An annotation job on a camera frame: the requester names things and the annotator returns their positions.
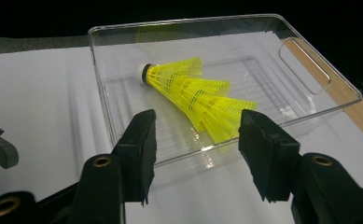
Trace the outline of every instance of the clear plastic tray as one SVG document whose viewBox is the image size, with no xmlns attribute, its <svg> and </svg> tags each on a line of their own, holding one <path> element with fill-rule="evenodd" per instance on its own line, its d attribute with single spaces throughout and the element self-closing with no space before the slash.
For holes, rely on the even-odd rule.
<svg viewBox="0 0 363 224">
<path fill-rule="evenodd" d="M 179 173 L 239 158 L 237 150 L 230 149 L 237 147 L 238 139 L 214 144 L 207 133 L 197 133 L 175 105 L 135 79 L 134 69 L 141 63 L 200 57 L 202 77 L 229 80 L 231 97 L 258 102 L 257 111 L 287 127 L 294 137 L 362 99 L 336 68 L 275 14 L 98 26 L 89 30 L 89 38 L 110 143 L 117 143 L 135 114 L 153 108 L 156 167 L 189 158 L 183 169 L 175 169 Z M 217 158 L 204 157 L 213 150 Z"/>
</svg>

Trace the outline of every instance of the plastic shuttlecock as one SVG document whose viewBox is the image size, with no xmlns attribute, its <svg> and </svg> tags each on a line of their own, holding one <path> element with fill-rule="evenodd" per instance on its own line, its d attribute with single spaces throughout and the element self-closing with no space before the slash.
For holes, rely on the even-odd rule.
<svg viewBox="0 0 363 224">
<path fill-rule="evenodd" d="M 183 111 L 198 132 L 206 130 L 215 143 L 237 137 L 242 110 L 257 107 L 255 102 L 227 97 L 228 81 L 201 78 L 202 61 L 197 57 L 160 65 L 142 64 L 136 75 Z"/>
</svg>

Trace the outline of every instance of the white table surface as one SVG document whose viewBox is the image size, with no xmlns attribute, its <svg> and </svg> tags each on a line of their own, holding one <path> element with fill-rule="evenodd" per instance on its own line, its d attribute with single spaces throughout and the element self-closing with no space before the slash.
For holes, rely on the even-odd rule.
<svg viewBox="0 0 363 224">
<path fill-rule="evenodd" d="M 90 49 L 0 54 L 0 128 L 20 154 L 0 167 L 0 195 L 28 190 L 39 201 L 76 183 L 84 161 L 112 150 Z M 363 188 L 363 132 L 343 112 L 297 140 L 300 154 L 335 158 Z M 263 202 L 243 159 L 166 185 L 154 178 L 148 198 L 127 203 L 128 223 L 293 223 L 291 200 Z"/>
</svg>

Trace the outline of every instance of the yellow shuttlecock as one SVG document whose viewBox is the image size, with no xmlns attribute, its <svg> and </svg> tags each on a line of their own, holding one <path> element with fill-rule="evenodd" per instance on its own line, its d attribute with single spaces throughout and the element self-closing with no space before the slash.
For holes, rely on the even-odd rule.
<svg viewBox="0 0 363 224">
<path fill-rule="evenodd" d="M 170 91 L 176 77 L 201 77 L 202 61 L 199 57 L 194 57 L 174 63 L 142 63 L 136 68 L 135 75 L 143 84 Z"/>
<path fill-rule="evenodd" d="M 175 63 L 141 64 L 137 79 L 154 87 L 183 111 L 198 132 L 206 130 L 215 143 L 238 136 L 243 109 L 255 110 L 257 103 L 227 97 L 226 80 L 203 79 L 198 57 Z"/>
<path fill-rule="evenodd" d="M 215 143 L 238 137 L 243 109 L 255 110 L 258 103 L 230 97 L 202 94 L 194 104 L 196 113 L 201 114 L 202 126 Z"/>
<path fill-rule="evenodd" d="M 229 89 L 230 83 L 224 80 L 178 77 L 174 80 L 172 94 L 166 97 L 188 116 L 196 131 L 201 132 L 203 117 L 195 109 L 200 95 L 226 96 Z"/>
</svg>

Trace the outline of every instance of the black background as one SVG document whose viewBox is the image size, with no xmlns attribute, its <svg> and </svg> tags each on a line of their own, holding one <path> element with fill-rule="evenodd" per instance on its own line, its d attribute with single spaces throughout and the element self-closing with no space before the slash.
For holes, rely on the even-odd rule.
<svg viewBox="0 0 363 224">
<path fill-rule="evenodd" d="M 97 25 L 257 13 L 283 16 L 352 82 L 363 80 L 363 0 L 0 1 L 0 37 L 86 35 Z"/>
</svg>

